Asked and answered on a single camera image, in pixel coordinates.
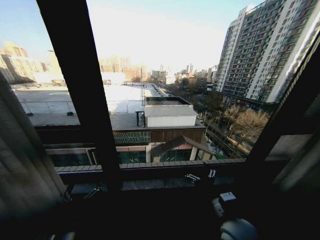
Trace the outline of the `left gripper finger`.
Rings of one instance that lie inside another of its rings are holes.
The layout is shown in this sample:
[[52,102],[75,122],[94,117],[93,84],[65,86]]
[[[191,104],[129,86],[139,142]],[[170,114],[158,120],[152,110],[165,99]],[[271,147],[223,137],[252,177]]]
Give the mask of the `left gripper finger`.
[[103,184],[100,182],[98,183],[89,193],[87,193],[83,199],[84,200],[90,200],[94,197],[97,197],[103,192]]
[[63,193],[63,199],[65,200],[65,202],[70,202],[72,201],[72,191],[73,191],[73,185],[72,184],[68,184],[65,186],[66,189]]

